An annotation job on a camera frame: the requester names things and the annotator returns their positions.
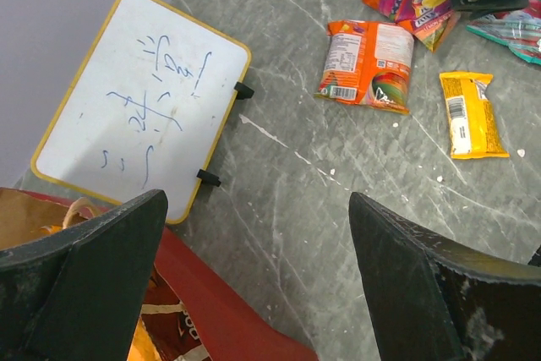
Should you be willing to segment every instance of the marble countertop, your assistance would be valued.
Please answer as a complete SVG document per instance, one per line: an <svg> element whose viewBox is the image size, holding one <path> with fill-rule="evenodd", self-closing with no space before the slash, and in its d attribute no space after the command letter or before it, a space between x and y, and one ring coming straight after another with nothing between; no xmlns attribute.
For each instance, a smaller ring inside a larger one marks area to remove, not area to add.
<svg viewBox="0 0 541 361"><path fill-rule="evenodd" d="M222 186L202 188L176 232L321 360L379 359L349 232L352 191L504 259L527 262L541 244L538 67L462 22L436 54L416 42L412 114L401 116L313 98L327 22L384 20L360 0L172 4L249 46L244 83L255 89L235 104L210 163ZM449 157L438 73L451 70L495 76L487 96L511 158ZM30 174L22 186L51 192Z"/></svg>

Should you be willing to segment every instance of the small whiteboard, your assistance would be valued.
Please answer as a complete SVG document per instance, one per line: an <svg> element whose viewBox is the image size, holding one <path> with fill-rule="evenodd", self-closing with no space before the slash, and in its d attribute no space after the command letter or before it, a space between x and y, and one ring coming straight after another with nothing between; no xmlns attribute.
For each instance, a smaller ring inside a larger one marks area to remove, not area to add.
<svg viewBox="0 0 541 361"><path fill-rule="evenodd" d="M164 189L181 222L249 49L159 0L117 0L41 140L32 171L121 204Z"/></svg>

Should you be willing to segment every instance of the snack bag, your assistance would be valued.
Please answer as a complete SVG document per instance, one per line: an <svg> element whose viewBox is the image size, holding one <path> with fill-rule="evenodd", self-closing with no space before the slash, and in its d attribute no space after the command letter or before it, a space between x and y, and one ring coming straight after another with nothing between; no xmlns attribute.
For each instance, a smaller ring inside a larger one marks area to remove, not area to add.
<svg viewBox="0 0 541 361"><path fill-rule="evenodd" d="M451 10L451 0L363 0L371 8L414 34L435 51L451 32L460 14Z"/></svg>
<svg viewBox="0 0 541 361"><path fill-rule="evenodd" d="M528 0L528 3L523 10L475 19L467 30L508 46L524 61L541 64L541 0Z"/></svg>
<svg viewBox="0 0 541 361"><path fill-rule="evenodd" d="M492 105L485 96L493 77L474 72L440 74L451 133L451 158L509 156L501 146Z"/></svg>
<svg viewBox="0 0 541 361"><path fill-rule="evenodd" d="M388 23L329 23L331 47L316 96L407 114L413 37Z"/></svg>

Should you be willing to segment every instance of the yellow border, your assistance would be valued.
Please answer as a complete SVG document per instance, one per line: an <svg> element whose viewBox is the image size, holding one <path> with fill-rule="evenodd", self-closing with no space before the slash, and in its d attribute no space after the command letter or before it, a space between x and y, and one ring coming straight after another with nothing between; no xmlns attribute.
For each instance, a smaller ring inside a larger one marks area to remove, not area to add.
<svg viewBox="0 0 541 361"><path fill-rule="evenodd" d="M80 188L80 187L78 187L76 185L72 185L71 183L66 183L66 182L61 181L59 179L48 177L47 175L45 175L45 174L41 173L40 171L38 171L37 166L36 166L36 162L37 162L38 157L41 154L41 151L43 150L43 146L45 145L45 143L49 139L49 136L51 135L52 129L54 129L54 126L57 123L58 118L60 117L60 114L62 113L62 110L64 109L64 106L68 102L68 99L71 96L71 93L73 92L75 86L79 82L79 78L80 78L81 74L83 73L83 71L85 71L86 65L89 62L90 57L94 53L94 50L96 49L96 46L97 46L98 42L100 41L101 36L103 35L103 32L105 31L105 29L109 25L109 21L111 21L111 18L115 14L115 12L117 11L118 4L121 1L122 0L116 0L115 3L112 5L111 11L107 15L107 18L106 18L105 22L103 23L103 26L100 28L100 32L98 33L98 35L94 39L94 42L92 43L92 46L90 47L90 50L86 54L86 57L83 60L83 63L81 63L81 65L80 65L80 67L79 67L79 69L77 71L77 74L75 75L74 80L72 81L71 85L68 88L68 91L66 92L66 95L64 95L64 98L62 99L62 102L60 103L60 106L58 107L54 117L52 118L52 121L49 123L49 126L47 127L47 130L46 130L45 134L41 138L40 144L37 146L36 152L34 152L34 155L32 156L32 161L30 163L30 168L32 169L32 172L38 178L44 179L44 180L49 181L51 183L56 183L56 184L62 185L62 186L67 187L67 188L77 190L80 193L88 194L88 195L93 196L93 197L95 197L97 199L105 200L106 202L112 203L114 205L121 205L122 202L119 202L117 200L113 200L113 199L111 199L111 198L109 198L107 196L104 196L102 194L97 194L96 192L93 192L91 190ZM248 67L250 65L250 62L252 61L252 52L248 49L247 46L245 46L242 42L239 42L239 41L231 38L230 36L228 36L226 34L223 34L223 33L221 33L220 31L218 31L216 29L213 29L209 25L207 25L207 24L205 24L205 23L203 23L201 21L198 21L194 17L192 17L192 16L190 16L190 15L188 15L188 14L186 14L186 13L180 11L180 10L175 9L174 7L170 6L169 4L162 2L161 0L152 0L152 1L160 4L164 8L168 8L169 10L175 12L176 14L180 14L184 18L193 21L197 25L200 25L201 27L204 27L207 30L212 31L213 33L225 38L226 40L229 40L233 44L236 44L236 45L240 46L241 48L243 48L246 51L246 53L248 54L248 60L246 61L246 65L244 65L243 72L241 73L241 76L238 79L238 81L240 82L240 81L242 81L244 79L244 76L246 75L246 71L248 71ZM210 159L212 157L212 154L214 153L214 150L216 148L216 144L218 143L218 140L220 139L221 132L223 131L223 128L224 128L224 126L226 124L227 118L229 117L229 113L231 112L231 109L233 107L233 103L235 102L236 97L237 97L237 92L235 91L233 93L233 97L232 97L231 101L229 102L229 106L227 107L226 114L224 115L223 120L221 121L220 128L218 129L218 133L216 134L216 137L214 138L212 146L210 147L209 155L206 157L205 164L201 169L206 169L209 166ZM192 204L194 203L195 195L197 194L200 185L201 185L201 180L198 179L197 183L195 184L194 192L190 196L188 206L186 207L186 211L184 212L183 216L181 218L179 218L179 219L174 219L174 220L167 219L168 224L181 223L186 219L186 217L188 217L189 210L191 209Z"/></svg>

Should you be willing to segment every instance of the yellow snack package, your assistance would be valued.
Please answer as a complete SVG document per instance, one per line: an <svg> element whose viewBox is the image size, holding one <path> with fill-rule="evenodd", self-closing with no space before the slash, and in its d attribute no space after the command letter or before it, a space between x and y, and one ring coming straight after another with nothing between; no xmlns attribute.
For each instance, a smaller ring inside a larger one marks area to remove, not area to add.
<svg viewBox="0 0 541 361"><path fill-rule="evenodd" d="M440 74L451 133L451 158L509 156L501 146L492 105L485 96L493 78L491 74L474 72Z"/></svg>

